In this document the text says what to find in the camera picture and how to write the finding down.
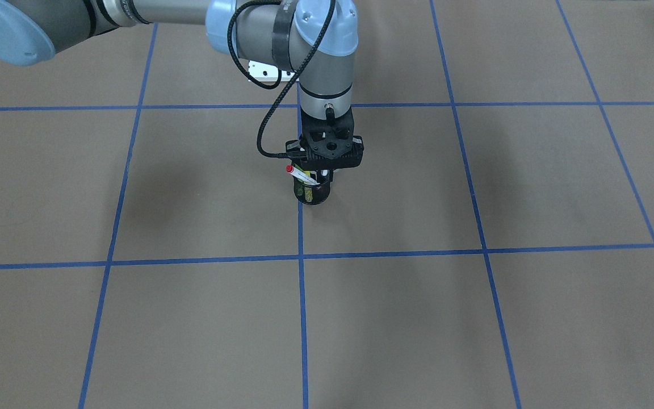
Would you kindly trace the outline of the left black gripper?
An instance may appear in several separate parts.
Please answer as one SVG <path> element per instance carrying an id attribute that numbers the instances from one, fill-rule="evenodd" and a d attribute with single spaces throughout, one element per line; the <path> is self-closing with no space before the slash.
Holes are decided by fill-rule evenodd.
<path id="1" fill-rule="evenodd" d="M 301 118 L 300 145 L 304 149 L 351 149 L 355 131 L 353 109 L 341 116 L 319 119 L 306 110 L 299 111 Z"/>

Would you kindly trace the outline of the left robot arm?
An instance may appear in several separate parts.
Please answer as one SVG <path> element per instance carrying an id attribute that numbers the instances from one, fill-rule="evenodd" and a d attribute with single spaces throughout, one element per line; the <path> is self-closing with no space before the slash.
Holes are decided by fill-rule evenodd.
<path id="1" fill-rule="evenodd" d="M 351 1 L 0 1 L 0 108 L 124 105 L 154 62 L 164 108 L 297 105 L 301 125 L 267 157 L 353 148 L 358 9 Z"/>

